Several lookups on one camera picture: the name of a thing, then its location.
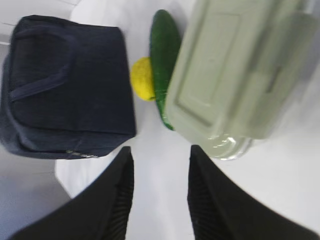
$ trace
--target white surface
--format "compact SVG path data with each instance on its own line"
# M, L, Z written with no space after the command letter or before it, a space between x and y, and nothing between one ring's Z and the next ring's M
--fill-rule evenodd
M75 0L0 0L0 34L10 35L20 18L29 15L70 17Z
M152 16L169 10L181 32L194 0L83 0L72 19L84 24L122 28L132 64L148 55ZM319 57L316 47L303 78L310 76ZM259 201L320 234L320 71L306 90L300 88L289 121L281 134L256 144L236 161L216 161L240 187ZM135 164L133 207L128 240L193 240L187 204L191 144L161 123L155 103L135 98L138 136L131 146ZM56 176L75 197L109 165L119 149L107 157L59 160Z

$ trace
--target translucent plastic lid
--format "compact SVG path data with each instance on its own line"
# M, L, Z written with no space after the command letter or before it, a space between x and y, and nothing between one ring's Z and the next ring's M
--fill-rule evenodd
M166 100L176 131L220 159L267 138L318 27L308 3L199 0Z

